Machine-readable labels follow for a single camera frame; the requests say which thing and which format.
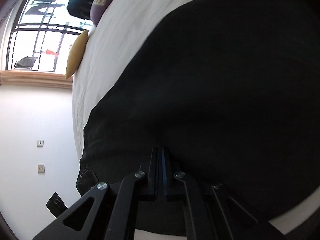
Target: wall socket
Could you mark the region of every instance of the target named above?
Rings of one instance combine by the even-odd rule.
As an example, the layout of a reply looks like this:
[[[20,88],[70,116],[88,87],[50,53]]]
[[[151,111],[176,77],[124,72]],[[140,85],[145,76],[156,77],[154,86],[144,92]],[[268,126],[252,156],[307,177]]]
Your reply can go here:
[[[38,173],[44,173],[44,164],[38,164]]]
[[[43,140],[37,140],[37,146],[43,147]]]

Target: garment pocket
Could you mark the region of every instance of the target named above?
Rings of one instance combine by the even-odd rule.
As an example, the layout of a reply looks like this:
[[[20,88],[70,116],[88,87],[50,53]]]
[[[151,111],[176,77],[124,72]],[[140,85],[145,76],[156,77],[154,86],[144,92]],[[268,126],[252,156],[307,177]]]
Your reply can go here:
[[[84,171],[79,174],[77,179],[77,190],[81,196],[88,192],[94,185],[99,182],[96,174],[91,167],[87,165]]]

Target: metal screw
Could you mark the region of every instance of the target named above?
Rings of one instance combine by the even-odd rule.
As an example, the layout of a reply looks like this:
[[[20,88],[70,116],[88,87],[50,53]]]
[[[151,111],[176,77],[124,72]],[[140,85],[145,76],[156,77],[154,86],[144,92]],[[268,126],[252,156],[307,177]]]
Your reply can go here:
[[[214,187],[215,189],[222,189],[223,184],[220,182],[220,183],[218,183],[218,184],[216,184],[216,185],[213,185],[213,187]]]
[[[175,174],[175,176],[179,179],[182,179],[186,176],[186,174],[183,171],[179,171]]]
[[[108,187],[108,183],[105,183],[105,182],[100,182],[98,185],[97,185],[97,188],[100,189],[100,190],[104,190]]]
[[[137,178],[142,178],[142,177],[144,177],[145,173],[143,171],[137,171],[134,175]]]

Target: mattress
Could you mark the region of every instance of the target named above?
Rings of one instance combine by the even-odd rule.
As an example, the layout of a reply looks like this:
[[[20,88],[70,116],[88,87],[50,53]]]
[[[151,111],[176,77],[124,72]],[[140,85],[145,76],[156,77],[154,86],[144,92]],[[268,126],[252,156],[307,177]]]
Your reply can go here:
[[[169,12],[192,0],[113,0],[90,33],[73,82],[73,123],[78,157],[84,149],[83,130],[92,109],[115,85],[148,35]],[[287,234],[320,206],[320,189],[292,210],[270,222]]]

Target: yellow cushion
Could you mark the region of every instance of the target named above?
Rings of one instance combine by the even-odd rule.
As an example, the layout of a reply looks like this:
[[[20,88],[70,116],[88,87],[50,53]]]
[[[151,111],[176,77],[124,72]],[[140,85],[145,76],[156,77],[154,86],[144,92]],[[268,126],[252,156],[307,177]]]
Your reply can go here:
[[[88,30],[85,30],[76,38],[71,46],[67,60],[66,79],[71,77],[80,66],[87,42]]]

